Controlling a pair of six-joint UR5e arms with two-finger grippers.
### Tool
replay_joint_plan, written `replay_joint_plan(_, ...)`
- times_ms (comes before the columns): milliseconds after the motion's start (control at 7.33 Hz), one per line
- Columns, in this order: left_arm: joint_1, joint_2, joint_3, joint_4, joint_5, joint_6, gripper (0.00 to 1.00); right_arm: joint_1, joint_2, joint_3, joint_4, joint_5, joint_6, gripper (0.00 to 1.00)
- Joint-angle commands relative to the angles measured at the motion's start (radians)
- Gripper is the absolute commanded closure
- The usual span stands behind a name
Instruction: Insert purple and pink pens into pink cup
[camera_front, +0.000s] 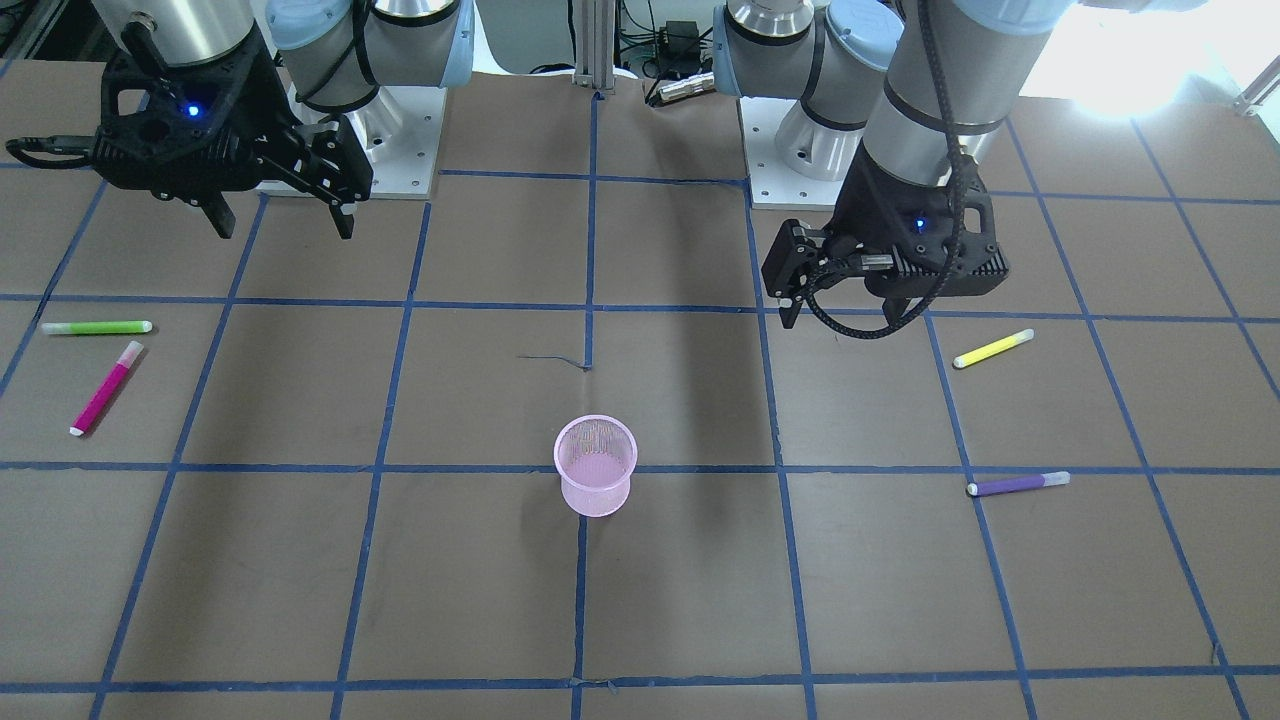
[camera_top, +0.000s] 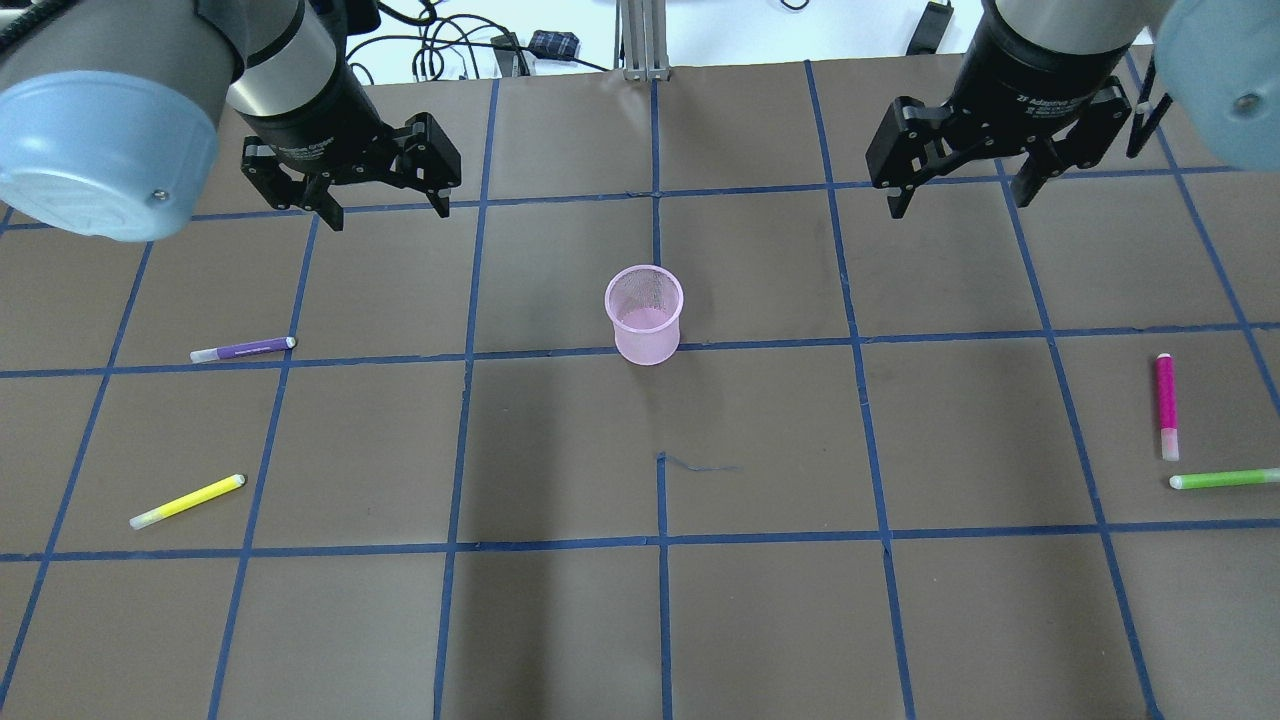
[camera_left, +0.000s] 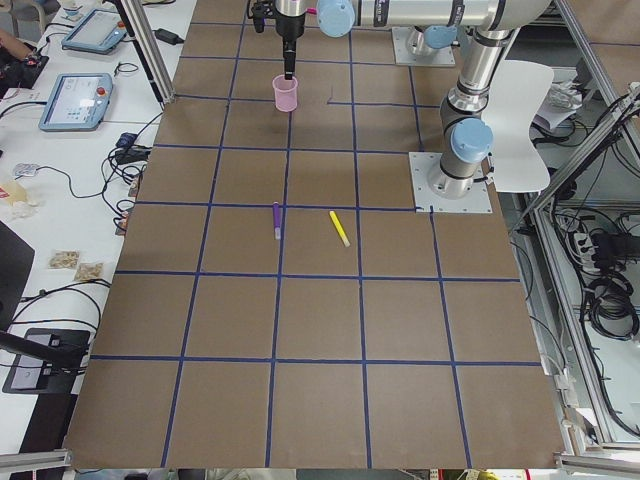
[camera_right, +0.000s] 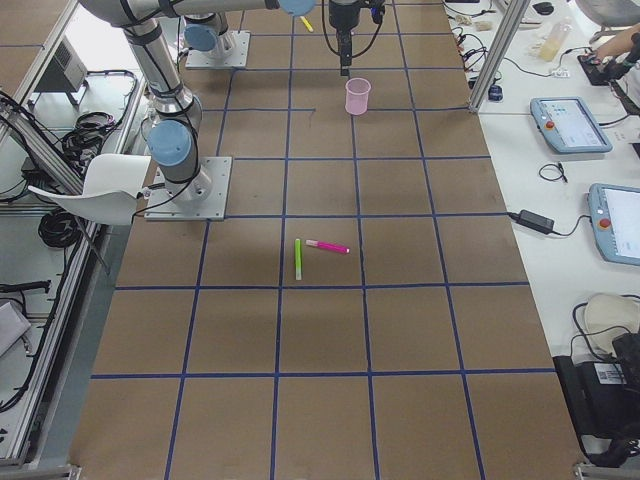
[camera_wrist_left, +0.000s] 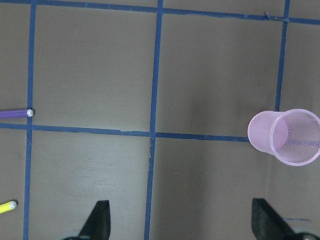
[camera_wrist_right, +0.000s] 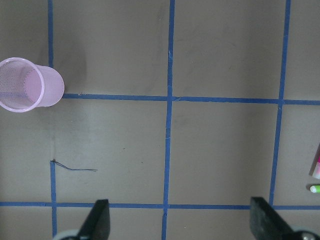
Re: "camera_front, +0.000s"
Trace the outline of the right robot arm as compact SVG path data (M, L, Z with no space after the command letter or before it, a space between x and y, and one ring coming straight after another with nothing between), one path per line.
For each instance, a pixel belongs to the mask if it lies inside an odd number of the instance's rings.
M87 158L110 184L180 201L233 234L229 192L282 182L340 237L375 170L356 117L390 87L474 70L471 1L97 1L116 41Z

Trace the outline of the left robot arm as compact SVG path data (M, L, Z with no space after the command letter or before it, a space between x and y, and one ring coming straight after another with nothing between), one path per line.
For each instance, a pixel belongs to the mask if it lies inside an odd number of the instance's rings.
M980 159L1065 1L727 1L713 24L716 90L742 102L758 200L833 204L786 220L760 277L785 328L809 309L878 340L940 297L1010 273Z

